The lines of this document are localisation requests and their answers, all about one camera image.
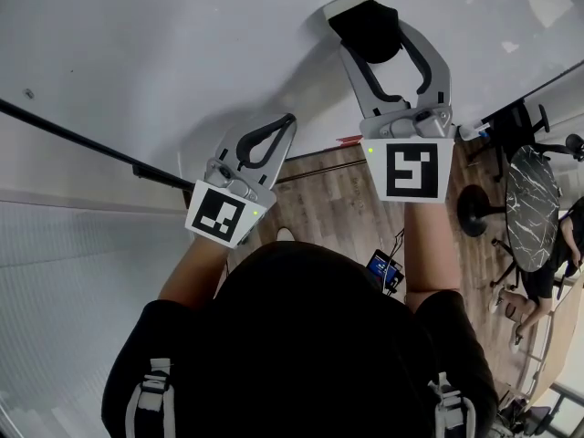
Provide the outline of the black marble round table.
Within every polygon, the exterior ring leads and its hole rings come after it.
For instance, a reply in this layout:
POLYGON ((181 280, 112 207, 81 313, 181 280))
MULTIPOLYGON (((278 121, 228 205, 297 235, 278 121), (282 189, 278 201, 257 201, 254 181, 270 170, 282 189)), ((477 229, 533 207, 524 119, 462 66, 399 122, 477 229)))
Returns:
POLYGON ((457 201, 457 218, 464 233, 477 237, 486 230, 485 218, 503 214, 511 255, 525 272, 542 267, 551 256, 558 233, 559 192, 542 152, 519 148, 509 164, 505 203, 490 204, 485 190, 466 186, 457 201))

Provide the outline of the black star chair base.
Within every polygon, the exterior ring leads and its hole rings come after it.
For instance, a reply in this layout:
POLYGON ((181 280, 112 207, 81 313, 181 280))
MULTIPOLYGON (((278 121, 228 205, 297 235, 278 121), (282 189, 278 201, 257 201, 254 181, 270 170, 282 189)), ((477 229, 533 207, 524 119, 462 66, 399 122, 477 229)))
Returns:
POLYGON ((508 289, 512 292, 515 292, 519 288, 519 285, 520 285, 522 270, 516 262, 516 258, 515 258, 515 255, 513 253, 512 248, 507 243, 505 243, 502 240, 497 239, 497 238, 492 239, 491 245, 494 247, 501 247, 509 256, 511 256, 512 260, 511 260, 510 264, 507 266, 506 270, 501 274, 501 276, 495 280, 492 280, 489 283, 489 286, 491 288, 501 286, 505 282, 505 280, 512 273, 514 273, 515 274, 515 282, 511 286, 509 286, 508 289))

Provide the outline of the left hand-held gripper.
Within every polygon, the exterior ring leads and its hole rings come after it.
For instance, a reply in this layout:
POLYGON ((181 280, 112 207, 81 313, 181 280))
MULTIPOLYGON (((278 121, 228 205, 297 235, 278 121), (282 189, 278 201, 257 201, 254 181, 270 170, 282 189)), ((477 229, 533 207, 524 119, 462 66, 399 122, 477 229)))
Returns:
POLYGON ((185 228, 225 247, 239 246, 276 203, 271 188, 296 131, 291 113, 258 116, 231 128, 217 149, 220 161, 211 159, 195 183, 185 228), (266 150, 254 159, 253 149, 265 141, 266 150))

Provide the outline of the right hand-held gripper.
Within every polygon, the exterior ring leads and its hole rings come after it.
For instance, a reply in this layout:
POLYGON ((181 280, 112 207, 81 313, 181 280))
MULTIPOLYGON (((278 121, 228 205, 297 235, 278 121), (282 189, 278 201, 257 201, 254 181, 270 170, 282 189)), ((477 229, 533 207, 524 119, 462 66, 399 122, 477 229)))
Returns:
POLYGON ((443 203, 456 128, 451 123, 452 80, 448 64, 416 28, 400 21, 401 43, 422 75, 417 106, 387 94, 370 65, 347 45, 340 58, 361 112, 361 147, 382 201, 443 203))

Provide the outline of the person's right forearm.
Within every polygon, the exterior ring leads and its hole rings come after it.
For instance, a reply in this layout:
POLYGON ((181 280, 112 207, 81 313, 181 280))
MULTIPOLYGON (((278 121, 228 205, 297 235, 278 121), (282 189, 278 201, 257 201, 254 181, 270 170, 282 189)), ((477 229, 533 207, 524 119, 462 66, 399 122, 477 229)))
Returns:
POLYGON ((405 305, 415 312, 440 291, 458 291, 461 269, 443 203, 404 205, 405 305))

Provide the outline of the black window frame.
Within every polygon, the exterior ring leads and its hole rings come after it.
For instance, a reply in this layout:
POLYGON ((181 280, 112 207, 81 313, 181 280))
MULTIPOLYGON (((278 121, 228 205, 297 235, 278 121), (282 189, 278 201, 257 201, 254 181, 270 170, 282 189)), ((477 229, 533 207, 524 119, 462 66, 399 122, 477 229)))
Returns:
POLYGON ((533 438, 584 438, 584 393, 554 382, 533 408, 542 416, 533 438))

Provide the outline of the black device with blue screen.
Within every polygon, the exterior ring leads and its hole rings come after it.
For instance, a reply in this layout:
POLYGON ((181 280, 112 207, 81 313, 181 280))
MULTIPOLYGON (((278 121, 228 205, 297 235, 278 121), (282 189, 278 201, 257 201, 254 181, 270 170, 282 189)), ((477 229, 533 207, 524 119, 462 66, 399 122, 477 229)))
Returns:
POLYGON ((385 295, 394 295, 404 279, 403 266, 376 249, 366 265, 371 275, 373 287, 385 295))

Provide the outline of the black office chair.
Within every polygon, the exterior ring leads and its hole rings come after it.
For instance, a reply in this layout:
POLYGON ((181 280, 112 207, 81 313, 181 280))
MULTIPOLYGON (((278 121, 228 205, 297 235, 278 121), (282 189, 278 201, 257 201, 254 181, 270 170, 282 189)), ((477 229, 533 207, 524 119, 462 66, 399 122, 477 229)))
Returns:
POLYGON ((511 162, 514 154, 525 145, 536 142, 535 134, 544 129, 550 132, 548 115, 543 105, 539 104, 541 119, 532 123, 524 103, 516 104, 496 114, 486 129, 489 140, 480 149, 467 156, 467 164, 470 165, 481 153, 494 149, 498 174, 494 181, 499 183, 504 176, 503 157, 511 162))
POLYGON ((568 135, 564 145, 536 143, 533 148, 540 153, 554 152, 566 154, 578 162, 584 162, 584 139, 575 133, 568 135))

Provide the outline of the light wooden desk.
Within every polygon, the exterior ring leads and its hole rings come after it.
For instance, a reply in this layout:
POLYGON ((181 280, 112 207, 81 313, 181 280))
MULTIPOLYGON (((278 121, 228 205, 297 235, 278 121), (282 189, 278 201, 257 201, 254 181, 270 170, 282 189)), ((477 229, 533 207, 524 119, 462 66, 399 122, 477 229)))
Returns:
POLYGON ((547 344, 537 371, 535 386, 527 402, 527 410, 551 387, 564 369, 578 323, 583 287, 584 276, 581 276, 551 313, 547 344))

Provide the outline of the white and black whiteboard eraser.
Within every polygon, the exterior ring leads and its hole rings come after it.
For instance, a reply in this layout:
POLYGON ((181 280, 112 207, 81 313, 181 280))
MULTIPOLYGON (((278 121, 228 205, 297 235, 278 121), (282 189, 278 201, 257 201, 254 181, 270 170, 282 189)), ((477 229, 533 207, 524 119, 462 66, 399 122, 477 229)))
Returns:
POLYGON ((334 0, 323 6, 341 41, 370 64, 389 61, 402 49, 398 11, 376 0, 334 0))

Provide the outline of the whiteboard on black stand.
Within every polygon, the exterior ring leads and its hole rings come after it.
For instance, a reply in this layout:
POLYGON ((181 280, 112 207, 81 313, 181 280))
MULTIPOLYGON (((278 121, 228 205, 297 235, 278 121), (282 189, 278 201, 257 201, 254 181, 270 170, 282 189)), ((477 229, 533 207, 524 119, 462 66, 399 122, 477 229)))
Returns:
MULTIPOLYGON (((0 0, 0 98, 195 179, 233 124, 297 117, 292 153, 359 131, 321 9, 333 0, 0 0)), ((584 60, 584 0, 377 0, 452 74, 478 120, 584 60)))

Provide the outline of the person's left forearm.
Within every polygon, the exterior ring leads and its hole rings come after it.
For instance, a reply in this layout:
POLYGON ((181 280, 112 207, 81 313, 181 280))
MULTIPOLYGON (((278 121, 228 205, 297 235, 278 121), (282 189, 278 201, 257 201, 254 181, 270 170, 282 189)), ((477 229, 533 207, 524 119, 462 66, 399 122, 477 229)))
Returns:
POLYGON ((229 248, 197 236, 159 294, 160 300, 200 310, 214 298, 229 248))

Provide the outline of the person's black shirt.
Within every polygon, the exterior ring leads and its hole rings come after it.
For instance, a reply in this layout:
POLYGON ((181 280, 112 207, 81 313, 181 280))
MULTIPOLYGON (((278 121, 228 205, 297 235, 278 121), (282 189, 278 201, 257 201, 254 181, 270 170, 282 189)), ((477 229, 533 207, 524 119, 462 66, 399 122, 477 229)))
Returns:
POLYGON ((177 438, 433 438, 440 373, 473 403, 477 438, 497 409, 458 292, 410 310, 364 267, 306 243, 261 247, 202 308, 149 303, 106 383, 111 438, 125 438, 130 397, 154 359, 171 363, 177 438))

